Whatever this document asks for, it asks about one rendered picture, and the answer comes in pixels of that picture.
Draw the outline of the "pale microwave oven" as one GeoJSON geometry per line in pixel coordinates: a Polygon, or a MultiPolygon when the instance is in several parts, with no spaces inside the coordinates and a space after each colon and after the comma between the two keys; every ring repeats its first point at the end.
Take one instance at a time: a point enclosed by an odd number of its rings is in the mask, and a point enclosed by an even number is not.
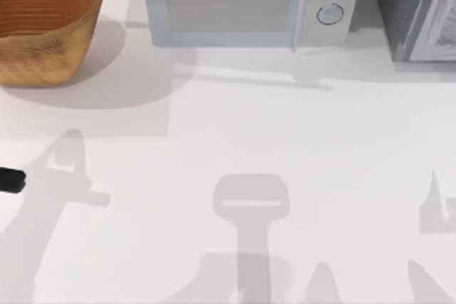
{"type": "Polygon", "coordinates": [[[345,41],[356,0],[306,0],[301,26],[299,46],[336,46],[345,41]],[[322,6],[338,4],[344,9],[344,17],[332,26],[324,26],[316,19],[316,13],[322,6]]]}

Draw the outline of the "round microwave knob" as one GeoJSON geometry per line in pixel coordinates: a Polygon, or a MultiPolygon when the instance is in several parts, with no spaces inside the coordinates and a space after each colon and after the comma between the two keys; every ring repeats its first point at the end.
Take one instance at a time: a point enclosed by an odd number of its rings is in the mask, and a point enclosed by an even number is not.
{"type": "Polygon", "coordinates": [[[338,4],[322,6],[316,13],[316,19],[324,26],[332,26],[344,17],[344,9],[338,4]]]}

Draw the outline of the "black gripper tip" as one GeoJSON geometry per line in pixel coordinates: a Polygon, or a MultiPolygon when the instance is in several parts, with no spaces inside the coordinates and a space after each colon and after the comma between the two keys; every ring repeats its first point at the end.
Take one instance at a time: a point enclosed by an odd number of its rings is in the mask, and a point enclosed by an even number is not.
{"type": "Polygon", "coordinates": [[[0,192],[20,193],[26,185],[26,173],[20,169],[0,167],[0,192]]]}

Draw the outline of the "microwave door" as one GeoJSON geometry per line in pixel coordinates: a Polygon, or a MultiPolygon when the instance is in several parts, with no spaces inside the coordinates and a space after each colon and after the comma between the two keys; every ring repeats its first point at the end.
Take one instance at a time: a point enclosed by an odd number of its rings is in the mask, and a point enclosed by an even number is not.
{"type": "Polygon", "coordinates": [[[164,47],[292,47],[298,0],[145,0],[164,47]]]}

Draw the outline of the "brown woven basket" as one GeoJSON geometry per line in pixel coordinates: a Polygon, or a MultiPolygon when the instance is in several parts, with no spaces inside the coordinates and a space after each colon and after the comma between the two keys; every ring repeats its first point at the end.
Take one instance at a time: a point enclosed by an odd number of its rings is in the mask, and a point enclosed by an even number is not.
{"type": "Polygon", "coordinates": [[[0,86],[72,80],[93,40],[103,0],[0,0],[0,86]]]}

